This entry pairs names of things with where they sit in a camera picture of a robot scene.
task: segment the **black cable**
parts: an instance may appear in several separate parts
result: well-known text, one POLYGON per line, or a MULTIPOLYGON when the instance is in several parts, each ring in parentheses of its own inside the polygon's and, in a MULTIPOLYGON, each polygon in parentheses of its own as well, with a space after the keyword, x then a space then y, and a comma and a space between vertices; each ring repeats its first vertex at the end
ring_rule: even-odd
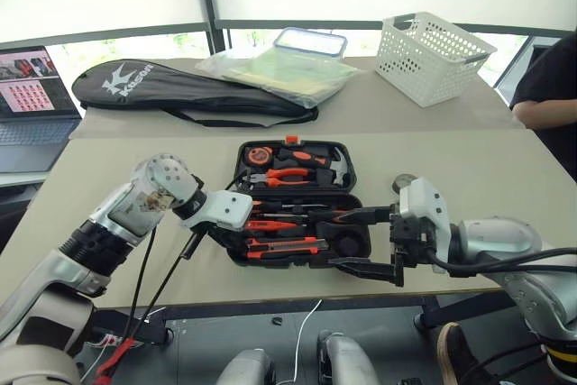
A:
POLYGON ((497 268, 496 270, 484 270, 483 274, 491 274, 495 272, 514 272, 514 271, 535 271, 535 272, 577 272, 577 266, 565 266, 565 265, 518 265, 505 267, 503 269, 497 268))
MULTIPOLYGON (((176 258, 174 263, 172 263, 172 266, 170 267, 169 272, 167 273, 166 277, 164 278, 164 280, 160 284, 160 287, 158 288, 158 290, 156 291, 156 293, 152 297, 150 304, 146 307, 146 311, 144 311, 144 314, 139 319, 136 327, 130 333, 130 338, 134 338, 136 336, 136 334, 138 334, 138 332, 140 331, 142 324, 146 320, 146 317, 150 314, 151 310, 154 308, 156 301, 158 300, 158 298, 160 297, 160 294, 162 293, 162 291, 166 287, 167 283, 169 282, 170 277, 172 277, 174 270, 177 268, 177 266, 179 266, 180 261, 182 259, 189 258, 192 255, 192 253, 197 249, 198 245, 200 244, 200 241, 202 240, 202 238, 204 237, 205 234, 206 234, 206 230, 200 230, 200 231, 198 231, 198 233, 193 233, 192 235, 190 235, 184 248, 180 252, 179 256, 176 258)), ((120 356, 118 358, 118 360, 116 361, 116 364, 113 365, 110 369, 108 369, 108 371, 105 373, 106 376, 108 376, 110 378, 112 378, 114 376, 114 373, 118 369, 118 366, 120 365, 120 362, 122 361, 122 359, 124 358, 125 355, 126 355, 126 353, 124 353, 122 356, 120 356)))
POLYGON ((138 324, 136 325, 136 327, 133 329, 133 331, 131 333, 131 338, 134 338, 134 336, 140 331, 142 324, 144 323, 144 320, 146 319, 146 316, 149 315, 151 310, 154 308, 156 301, 158 300, 158 298, 160 297, 160 294, 162 293, 162 291, 166 287, 167 283, 169 282, 170 277, 172 277, 172 273, 177 268, 177 266, 179 266, 180 261, 182 259, 184 259, 186 256, 190 257, 192 255, 192 253, 197 249, 197 247, 200 244, 200 241, 202 240, 204 235, 205 235, 205 233, 201 233, 201 234, 193 233, 192 235, 190 235, 187 243, 185 244, 184 248, 180 252, 179 256, 176 258, 174 263, 172 263, 172 266, 170 267, 169 272, 166 274, 166 277, 164 278, 164 280, 160 284, 160 287, 158 288, 158 290, 154 294, 154 297, 152 297, 151 303, 146 307, 146 311, 142 315, 141 319, 138 321, 138 324))
POLYGON ((151 254, 152 244, 154 243, 154 238, 156 237, 156 226, 152 229, 151 237, 148 241, 148 247, 146 247, 146 253, 142 259, 141 270, 138 274, 138 280, 136 281, 136 289, 134 290, 133 303, 130 307, 130 314, 128 315, 128 320, 126 320, 126 325, 124 326, 124 331, 120 343, 122 343, 130 332, 130 328, 134 320, 134 311, 136 310, 136 304, 138 302, 138 295, 141 291, 142 277, 144 276, 144 270, 146 269, 146 263, 148 262, 148 256, 151 254))
POLYGON ((457 265, 453 263, 447 263, 436 257, 436 253, 433 249, 428 249, 426 251, 426 256, 435 265, 449 271, 469 272, 469 273, 483 273, 486 270, 495 270, 495 272, 506 271, 507 265, 519 265, 521 263, 527 263, 529 261, 538 261, 541 259, 547 259, 549 257, 563 256, 565 254, 577 254, 577 248, 555 248, 552 250, 545 250, 543 252, 534 252, 531 254, 525 254, 523 256, 514 257, 511 259, 505 259, 502 261, 492 261, 476 265, 457 265))
POLYGON ((517 367, 514 367, 510 370, 507 370, 504 373, 498 374, 493 379, 491 379, 487 385, 491 385, 491 384, 497 385, 501 380, 508 378, 509 376, 517 373, 518 371, 522 371, 528 367, 531 367, 532 365, 540 363, 546 357, 547 357, 546 354, 539 355, 536 358, 533 358, 532 360, 525 362, 524 364, 518 365, 517 367))
POLYGON ((474 365, 473 367, 471 367, 459 380, 461 385, 465 385, 467 383, 467 381, 469 380, 469 378, 471 377, 471 375, 473 374, 474 371, 477 371, 478 369, 482 369, 483 367, 485 367, 487 364, 491 364, 492 362, 495 362, 496 360, 500 360, 501 358, 507 356, 507 355, 511 355, 512 353, 517 353, 517 352, 521 352, 521 351, 525 351, 526 349, 529 349, 531 347, 535 347, 535 346, 539 346, 541 345, 541 342, 533 342, 533 343, 529 343, 529 344, 523 344, 521 346, 517 346, 514 347, 512 349, 508 349, 507 351, 503 351, 501 353, 497 353, 493 356, 491 356, 490 358, 486 359, 483 362, 479 362, 478 364, 474 365))
POLYGON ((243 176, 247 176, 246 170, 241 171, 238 175, 236 175, 236 176, 234 177, 234 179, 231 180, 230 184, 228 184, 228 185, 226 186, 225 189, 230 189, 230 187, 231 187, 232 185, 234 185, 234 184, 236 183, 236 181, 237 181, 238 179, 242 178, 243 176))

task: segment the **pliers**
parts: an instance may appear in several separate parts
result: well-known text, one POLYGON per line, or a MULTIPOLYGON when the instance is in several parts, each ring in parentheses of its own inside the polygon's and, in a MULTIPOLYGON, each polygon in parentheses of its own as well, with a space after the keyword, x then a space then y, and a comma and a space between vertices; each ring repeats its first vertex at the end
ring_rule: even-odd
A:
POLYGON ((267 184, 268 187, 274 188, 281 185, 306 185, 310 184, 311 181, 309 180, 282 180, 285 176, 308 176, 311 173, 311 170, 304 169, 301 167, 289 167, 288 169, 281 169, 281 170, 267 170, 266 173, 259 173, 256 175, 251 175, 248 179, 249 182, 252 184, 256 184, 258 182, 264 182, 267 184))

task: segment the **laptop keyboard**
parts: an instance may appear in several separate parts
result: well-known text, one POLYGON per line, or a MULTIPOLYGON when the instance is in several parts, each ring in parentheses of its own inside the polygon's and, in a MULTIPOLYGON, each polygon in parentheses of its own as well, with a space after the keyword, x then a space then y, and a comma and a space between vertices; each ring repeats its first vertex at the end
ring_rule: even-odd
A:
POLYGON ((64 142, 75 124, 71 121, 0 124, 0 146, 64 142))

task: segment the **robotic arm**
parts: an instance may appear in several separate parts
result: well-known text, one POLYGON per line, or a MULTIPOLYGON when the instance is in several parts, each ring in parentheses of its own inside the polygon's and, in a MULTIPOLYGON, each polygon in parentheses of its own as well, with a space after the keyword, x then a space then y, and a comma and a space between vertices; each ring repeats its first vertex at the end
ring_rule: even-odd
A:
POLYGON ((361 208, 339 216, 343 222, 390 223, 391 264, 362 258, 332 260, 340 270, 360 278, 386 280, 403 286, 403 269, 433 264, 434 272, 452 277, 480 273, 504 288, 517 303, 528 325, 549 352, 551 370, 567 383, 577 383, 577 265, 575 255, 555 256, 524 264, 571 267, 573 272, 502 267, 504 261, 553 247, 542 242, 530 225, 514 218, 493 216, 452 225, 446 204, 424 178, 399 191, 391 207, 361 208))
MULTIPOLYGON (((37 351, 40 346, 51 347, 71 355, 80 350, 93 311, 87 297, 105 292, 112 272, 167 210, 193 232, 199 225, 243 230, 252 198, 230 191, 212 192, 203 186, 174 155, 159 154, 138 164, 131 181, 107 198, 58 250, 52 250, 0 307, 0 351, 4 353, 0 384, 34 376, 30 365, 24 365, 21 374, 3 377, 8 366, 14 371, 15 360, 23 362, 19 353, 24 346, 30 350, 35 345, 37 351)), ((51 356, 54 363, 58 358, 55 352, 36 358, 51 356)), ((50 368, 39 367, 36 373, 76 383, 56 374, 65 370, 54 369, 49 374, 50 368)))

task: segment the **white basket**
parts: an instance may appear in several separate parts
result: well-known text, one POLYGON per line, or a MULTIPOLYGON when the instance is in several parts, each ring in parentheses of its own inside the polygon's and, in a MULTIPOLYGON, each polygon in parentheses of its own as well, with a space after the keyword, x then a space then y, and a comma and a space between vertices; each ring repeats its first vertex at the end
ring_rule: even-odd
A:
POLYGON ((430 13, 383 20, 375 69, 421 107, 459 96, 497 49, 430 13))

